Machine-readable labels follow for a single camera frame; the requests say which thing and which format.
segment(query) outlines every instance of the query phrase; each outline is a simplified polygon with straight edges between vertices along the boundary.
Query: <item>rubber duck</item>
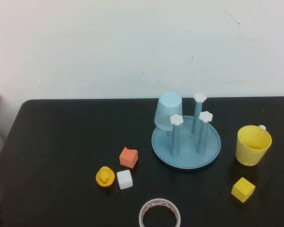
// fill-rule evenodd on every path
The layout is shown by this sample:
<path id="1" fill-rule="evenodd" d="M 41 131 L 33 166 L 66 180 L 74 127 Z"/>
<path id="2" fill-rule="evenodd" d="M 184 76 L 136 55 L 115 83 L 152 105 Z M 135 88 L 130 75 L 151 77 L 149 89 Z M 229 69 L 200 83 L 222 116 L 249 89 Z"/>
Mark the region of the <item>rubber duck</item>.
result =
<path id="1" fill-rule="evenodd" d="M 115 174 L 107 166 L 101 167 L 96 174 L 96 182 L 101 187 L 111 186 L 114 180 L 115 180 Z"/>

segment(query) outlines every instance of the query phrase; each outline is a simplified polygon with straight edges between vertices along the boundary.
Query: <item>yellow cup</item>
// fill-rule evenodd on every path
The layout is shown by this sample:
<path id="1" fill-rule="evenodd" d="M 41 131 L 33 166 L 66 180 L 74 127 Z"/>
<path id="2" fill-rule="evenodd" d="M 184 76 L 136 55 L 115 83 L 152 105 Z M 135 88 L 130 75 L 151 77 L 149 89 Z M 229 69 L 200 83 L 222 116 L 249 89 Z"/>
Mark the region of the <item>yellow cup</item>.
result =
<path id="1" fill-rule="evenodd" d="M 236 157 L 246 166 L 256 165 L 272 143 L 270 134 L 255 125 L 244 126 L 238 131 Z"/>

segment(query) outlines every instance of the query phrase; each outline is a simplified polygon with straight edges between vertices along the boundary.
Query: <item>light blue cup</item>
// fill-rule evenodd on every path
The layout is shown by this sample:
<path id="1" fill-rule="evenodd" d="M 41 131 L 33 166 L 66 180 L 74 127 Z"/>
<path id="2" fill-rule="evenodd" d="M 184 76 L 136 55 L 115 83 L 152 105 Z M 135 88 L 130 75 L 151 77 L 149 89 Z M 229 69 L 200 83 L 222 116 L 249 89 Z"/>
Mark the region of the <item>light blue cup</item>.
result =
<path id="1" fill-rule="evenodd" d="M 159 98 L 155 114 L 155 124 L 159 129 L 172 131 L 170 117 L 182 115 L 182 98 L 176 92 L 166 92 Z"/>

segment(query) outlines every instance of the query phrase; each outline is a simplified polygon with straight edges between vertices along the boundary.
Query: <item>tape roll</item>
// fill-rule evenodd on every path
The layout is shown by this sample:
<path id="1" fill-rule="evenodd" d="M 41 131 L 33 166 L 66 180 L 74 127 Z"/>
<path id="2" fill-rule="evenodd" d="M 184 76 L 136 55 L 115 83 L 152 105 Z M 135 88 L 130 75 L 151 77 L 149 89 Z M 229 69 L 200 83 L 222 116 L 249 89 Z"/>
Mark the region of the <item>tape roll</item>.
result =
<path id="1" fill-rule="evenodd" d="M 149 200 L 148 202 L 146 202 L 140 210 L 140 213 L 139 213 L 139 225 L 140 225 L 140 227 L 145 227 L 145 225 L 143 223 L 144 215 L 145 215 L 146 211 L 148 211 L 150 208 L 152 208 L 154 206 L 166 206 L 166 207 L 168 207 L 176 216 L 177 223 L 176 223 L 175 227 L 180 226 L 181 216 L 180 216 L 180 212 L 179 212 L 178 208 L 169 200 L 153 199 L 153 200 Z"/>

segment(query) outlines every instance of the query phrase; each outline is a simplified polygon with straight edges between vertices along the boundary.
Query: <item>blue round tray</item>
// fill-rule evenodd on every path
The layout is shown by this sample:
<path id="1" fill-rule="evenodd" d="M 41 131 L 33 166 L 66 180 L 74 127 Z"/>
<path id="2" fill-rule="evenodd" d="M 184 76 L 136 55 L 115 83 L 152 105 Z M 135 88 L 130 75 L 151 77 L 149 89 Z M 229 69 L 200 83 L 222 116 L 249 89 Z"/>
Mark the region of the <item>blue round tray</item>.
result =
<path id="1" fill-rule="evenodd" d="M 158 127 L 151 138 L 152 148 L 155 154 L 166 164 L 180 169 L 196 169 L 203 167 L 218 156 L 221 148 L 221 140 L 218 132 L 212 125 L 208 125 L 205 154 L 196 152 L 198 135 L 191 130 L 193 126 L 192 116 L 183 116 L 184 123 L 180 126 L 180 153 L 174 157 L 170 154 L 171 131 L 163 131 Z"/>

